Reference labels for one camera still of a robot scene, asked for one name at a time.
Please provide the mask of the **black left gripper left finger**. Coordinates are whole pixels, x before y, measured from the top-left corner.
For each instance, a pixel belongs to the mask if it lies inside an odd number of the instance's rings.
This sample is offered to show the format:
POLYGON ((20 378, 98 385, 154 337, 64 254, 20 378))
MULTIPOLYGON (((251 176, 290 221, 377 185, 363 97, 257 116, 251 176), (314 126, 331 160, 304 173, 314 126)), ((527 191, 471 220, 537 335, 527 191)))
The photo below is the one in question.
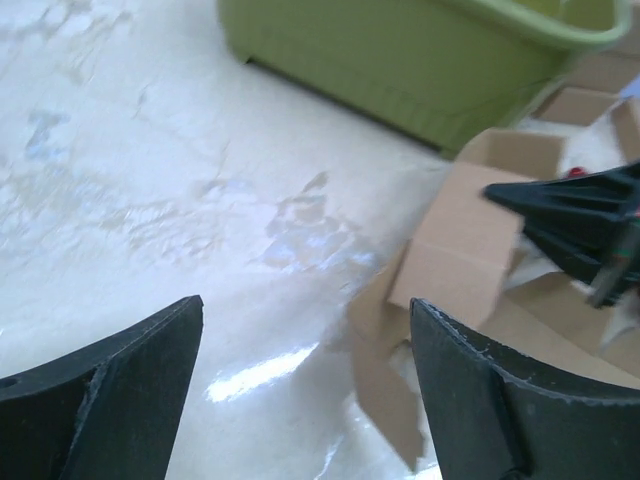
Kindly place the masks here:
POLYGON ((163 480, 203 330, 185 297, 1 381, 4 479, 163 480))

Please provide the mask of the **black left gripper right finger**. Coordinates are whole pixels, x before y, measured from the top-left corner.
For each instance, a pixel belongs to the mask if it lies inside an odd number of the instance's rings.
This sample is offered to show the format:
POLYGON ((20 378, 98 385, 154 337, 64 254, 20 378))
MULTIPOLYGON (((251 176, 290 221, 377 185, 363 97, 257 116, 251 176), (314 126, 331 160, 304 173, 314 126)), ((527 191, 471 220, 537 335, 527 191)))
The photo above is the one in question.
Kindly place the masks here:
POLYGON ((638 390, 538 361, 424 299, 410 327, 443 478, 638 478, 638 390))

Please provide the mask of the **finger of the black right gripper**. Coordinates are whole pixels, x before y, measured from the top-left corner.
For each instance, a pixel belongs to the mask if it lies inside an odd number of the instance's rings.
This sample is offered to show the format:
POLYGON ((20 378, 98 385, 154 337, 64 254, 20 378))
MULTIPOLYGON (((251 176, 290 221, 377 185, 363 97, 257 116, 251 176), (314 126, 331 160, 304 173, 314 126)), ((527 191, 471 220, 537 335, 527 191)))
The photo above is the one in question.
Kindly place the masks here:
POLYGON ((551 181, 494 183, 483 196, 545 229, 606 235, 639 206, 639 163, 551 181))
POLYGON ((615 306, 629 290, 639 288, 639 216, 628 215, 605 238, 588 248, 524 217, 523 233, 563 273, 590 287, 593 308, 615 306))

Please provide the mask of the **brown cardboard box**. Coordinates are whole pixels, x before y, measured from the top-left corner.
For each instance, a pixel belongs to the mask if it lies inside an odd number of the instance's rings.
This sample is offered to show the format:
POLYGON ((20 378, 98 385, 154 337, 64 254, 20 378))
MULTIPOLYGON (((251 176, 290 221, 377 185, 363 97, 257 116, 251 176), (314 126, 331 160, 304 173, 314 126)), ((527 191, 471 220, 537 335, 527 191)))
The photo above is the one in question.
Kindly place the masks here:
MULTIPOLYGON (((555 135, 476 136, 408 241, 349 305, 357 401, 412 471, 427 458, 438 463, 413 354, 414 298, 538 361, 639 392, 639 288, 591 307, 590 287, 525 236, 523 217, 483 196, 494 183, 565 178, 564 155, 555 135)), ((551 231, 588 248, 614 234, 551 231)))

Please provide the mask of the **middle stacked cardboard box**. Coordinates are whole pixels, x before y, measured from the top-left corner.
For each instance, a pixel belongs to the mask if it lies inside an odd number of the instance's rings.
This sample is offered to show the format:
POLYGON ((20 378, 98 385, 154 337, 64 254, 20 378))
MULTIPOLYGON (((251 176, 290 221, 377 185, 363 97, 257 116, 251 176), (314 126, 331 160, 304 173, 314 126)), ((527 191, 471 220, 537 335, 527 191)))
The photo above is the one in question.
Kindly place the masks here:
POLYGON ((614 106, 639 75, 639 56, 600 53, 583 60, 532 114, 545 122, 589 126, 614 106))

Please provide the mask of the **dark red grape bunch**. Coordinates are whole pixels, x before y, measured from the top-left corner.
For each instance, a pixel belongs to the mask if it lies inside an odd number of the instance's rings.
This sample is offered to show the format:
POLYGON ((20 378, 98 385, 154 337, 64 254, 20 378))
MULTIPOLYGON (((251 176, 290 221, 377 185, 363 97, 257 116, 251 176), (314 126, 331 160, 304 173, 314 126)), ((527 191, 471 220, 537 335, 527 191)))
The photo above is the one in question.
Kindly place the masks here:
POLYGON ((575 167, 571 167, 570 169, 567 170, 565 177, 567 179, 571 179, 571 178, 579 178, 582 176, 586 176, 589 174, 589 171, 582 167, 582 166, 575 166, 575 167))

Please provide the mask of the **green plastic bin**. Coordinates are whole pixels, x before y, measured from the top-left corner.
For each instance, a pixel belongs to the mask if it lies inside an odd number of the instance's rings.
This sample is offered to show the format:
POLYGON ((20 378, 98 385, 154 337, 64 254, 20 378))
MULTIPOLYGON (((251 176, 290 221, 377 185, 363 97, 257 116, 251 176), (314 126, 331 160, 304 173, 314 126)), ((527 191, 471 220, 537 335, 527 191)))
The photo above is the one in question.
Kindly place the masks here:
POLYGON ((234 0, 230 51, 456 155, 630 30, 627 1, 234 0))

